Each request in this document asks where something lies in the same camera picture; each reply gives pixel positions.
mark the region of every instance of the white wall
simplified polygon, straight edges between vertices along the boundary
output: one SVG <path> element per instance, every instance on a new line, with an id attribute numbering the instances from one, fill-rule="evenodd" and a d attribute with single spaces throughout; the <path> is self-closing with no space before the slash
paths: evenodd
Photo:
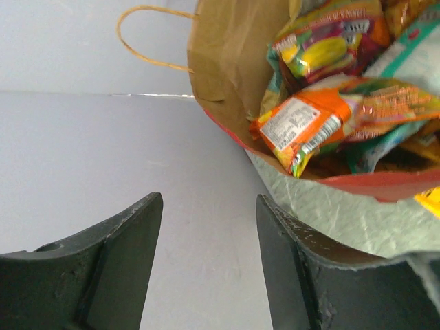
<path id="1" fill-rule="evenodd" d="M 134 57 L 115 33 L 137 5 L 193 12 L 196 0 L 0 1 L 0 91 L 191 94 L 188 74 Z M 146 56 L 186 64 L 189 19 L 140 12 L 122 26 Z"/>

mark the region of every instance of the black plastic part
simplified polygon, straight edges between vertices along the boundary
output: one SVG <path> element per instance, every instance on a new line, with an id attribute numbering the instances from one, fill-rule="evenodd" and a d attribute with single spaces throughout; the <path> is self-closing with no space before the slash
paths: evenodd
<path id="1" fill-rule="evenodd" d="M 0 329 L 139 329 L 162 208 L 155 192 L 35 252 L 0 255 Z"/>
<path id="2" fill-rule="evenodd" d="M 274 330 L 440 329 L 440 253 L 385 259 L 338 243 L 258 196 Z"/>

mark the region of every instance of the brown paper bag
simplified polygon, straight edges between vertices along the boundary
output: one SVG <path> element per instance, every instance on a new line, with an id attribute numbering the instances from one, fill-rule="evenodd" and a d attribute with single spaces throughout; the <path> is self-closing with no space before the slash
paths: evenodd
<path id="1" fill-rule="evenodd" d="M 197 102 L 226 133 L 241 146 L 287 174 L 262 141 L 249 133 L 249 120 L 258 116 L 260 103 L 272 69 L 266 61 L 268 45 L 288 22 L 314 8 L 319 0 L 199 0 L 195 14 L 154 6 L 127 10 L 117 26 L 126 48 L 152 64 L 164 65 L 190 73 Z M 123 40 L 122 21 L 137 10 L 157 10 L 193 19 L 188 41 L 188 67 L 147 58 Z M 308 166 L 302 178 L 314 179 L 350 193 L 370 195 L 395 201 L 429 188 L 440 186 L 440 170 L 418 173 L 374 173 L 334 175 L 331 169 L 347 167 L 338 159 L 328 159 L 322 166 Z"/>
<path id="2" fill-rule="evenodd" d="M 251 138 L 248 118 L 259 115 L 273 74 L 266 61 L 268 45 L 290 16 L 298 15 L 300 4 L 296 0 L 201 0 L 188 41 L 197 102 L 238 142 L 280 171 L 283 168 L 266 145 Z"/>

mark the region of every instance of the colorful candy package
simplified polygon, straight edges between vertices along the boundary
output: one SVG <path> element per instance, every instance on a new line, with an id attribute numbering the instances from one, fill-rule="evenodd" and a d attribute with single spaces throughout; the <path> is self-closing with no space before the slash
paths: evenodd
<path id="1" fill-rule="evenodd" d="M 294 94 L 251 124 L 254 138 L 263 138 L 295 177 L 302 174 L 318 147 L 343 141 L 358 127 L 398 125 L 440 116 L 440 99 L 407 82 L 336 78 L 329 77 L 318 82 L 319 88 L 311 86 Z"/>
<path id="2" fill-rule="evenodd" d="M 437 0 L 392 0 L 384 4 L 386 23 L 393 38 L 402 32 L 430 5 Z"/>
<path id="3" fill-rule="evenodd" d="M 372 173 L 377 163 L 397 145 L 415 134 L 425 125 L 427 120 L 419 120 L 401 125 L 383 136 L 360 142 L 346 151 L 351 172 Z"/>
<path id="4" fill-rule="evenodd" d="M 440 164 L 439 138 L 434 133 L 423 136 L 419 133 L 400 144 L 399 148 Z"/>
<path id="5" fill-rule="evenodd" d="M 340 72 L 362 73 L 390 43 L 379 0 L 329 0 L 288 24 L 272 48 L 304 87 Z"/>

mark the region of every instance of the snack packet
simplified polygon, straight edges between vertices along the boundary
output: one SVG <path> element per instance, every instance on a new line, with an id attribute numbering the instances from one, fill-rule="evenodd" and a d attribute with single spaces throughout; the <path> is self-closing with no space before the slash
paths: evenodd
<path id="1" fill-rule="evenodd" d="M 440 116 L 440 100 L 396 79 L 339 75 L 294 94 L 251 123 L 289 174 L 299 177 L 319 146 L 343 141 L 357 127 Z"/>
<path id="2" fill-rule="evenodd" d="M 290 19 L 294 20 L 298 15 L 304 15 L 305 13 L 321 6 L 326 0 L 289 0 L 289 15 Z M 267 86 L 263 99 L 260 105 L 260 116 L 264 115 L 274 107 L 277 107 L 284 101 L 286 101 L 292 92 L 288 92 L 286 84 L 283 82 L 283 76 L 281 74 L 281 69 L 279 65 L 279 56 L 275 49 L 269 45 L 267 51 L 266 59 L 274 70 L 272 79 Z"/>
<path id="3" fill-rule="evenodd" d="M 440 187 L 415 195 L 414 198 L 424 208 L 431 211 L 437 218 L 440 218 Z"/>
<path id="4" fill-rule="evenodd" d="M 412 25 L 371 65 L 364 76 L 398 78 L 440 95 L 440 5 L 430 6 Z M 395 125 L 366 126 L 356 129 L 346 139 L 359 142 L 376 138 L 391 131 Z"/>
<path id="5" fill-rule="evenodd" d="M 425 136 L 416 134 L 400 144 L 399 148 L 440 164 L 440 141 L 434 133 Z"/>
<path id="6" fill-rule="evenodd" d="M 393 38 L 402 32 L 436 0 L 394 0 L 384 6 L 386 24 Z"/>
<path id="7" fill-rule="evenodd" d="M 292 20 L 272 48 L 302 86 L 360 74 L 391 43 L 379 0 L 329 0 Z"/>
<path id="8" fill-rule="evenodd" d="M 374 172 L 383 156 L 418 132 L 427 122 L 427 120 L 419 120 L 401 125 L 383 136 L 356 144 L 346 152 L 351 172 L 353 174 Z"/>
<path id="9" fill-rule="evenodd" d="M 440 119 L 431 119 L 423 128 L 418 132 L 418 136 L 426 136 L 429 134 L 435 134 L 440 131 Z"/>

